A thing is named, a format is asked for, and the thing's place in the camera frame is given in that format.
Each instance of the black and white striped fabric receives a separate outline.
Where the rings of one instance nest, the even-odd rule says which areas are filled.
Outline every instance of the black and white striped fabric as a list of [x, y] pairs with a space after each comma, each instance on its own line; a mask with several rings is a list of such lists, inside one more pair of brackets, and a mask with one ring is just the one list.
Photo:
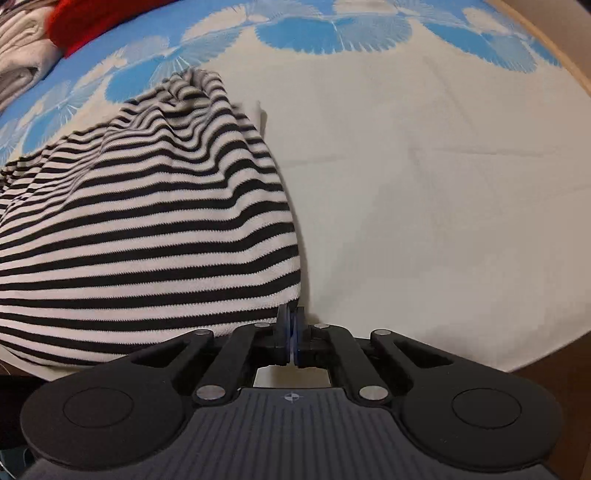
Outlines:
[[221, 335], [299, 297], [277, 169], [215, 73], [175, 74], [1, 175], [0, 345], [28, 362]]

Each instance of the gray folded cloth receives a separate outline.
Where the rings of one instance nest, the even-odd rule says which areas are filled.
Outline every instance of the gray folded cloth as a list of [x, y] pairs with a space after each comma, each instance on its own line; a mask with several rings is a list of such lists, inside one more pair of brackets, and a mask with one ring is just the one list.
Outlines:
[[37, 40], [0, 56], [0, 112], [43, 80], [61, 57], [51, 40]]
[[41, 7], [23, 11], [0, 26], [0, 55], [44, 38], [45, 21], [53, 7]]

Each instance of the wooden floor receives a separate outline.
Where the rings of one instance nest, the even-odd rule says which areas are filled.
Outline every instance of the wooden floor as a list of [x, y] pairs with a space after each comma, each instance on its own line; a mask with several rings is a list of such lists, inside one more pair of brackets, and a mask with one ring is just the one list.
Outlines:
[[546, 387], [562, 406], [564, 429], [550, 467], [562, 480], [583, 479], [585, 468], [584, 480], [591, 480], [591, 333], [516, 373]]

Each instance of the red cloth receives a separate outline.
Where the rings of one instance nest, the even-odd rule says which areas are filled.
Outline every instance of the red cloth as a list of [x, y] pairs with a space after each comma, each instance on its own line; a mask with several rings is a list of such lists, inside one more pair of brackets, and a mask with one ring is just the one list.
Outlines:
[[117, 25], [175, 0], [60, 0], [47, 19], [49, 39], [69, 57]]

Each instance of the bed sheet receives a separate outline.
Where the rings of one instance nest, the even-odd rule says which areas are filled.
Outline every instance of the bed sheet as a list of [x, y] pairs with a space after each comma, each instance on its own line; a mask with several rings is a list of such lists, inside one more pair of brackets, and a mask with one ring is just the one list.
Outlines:
[[[489, 5], [180, 0], [99, 37], [14, 102], [0, 163], [189, 65], [266, 113], [312, 318], [505, 370], [591, 330], [591, 99]], [[17, 341], [3, 323], [0, 340]]]

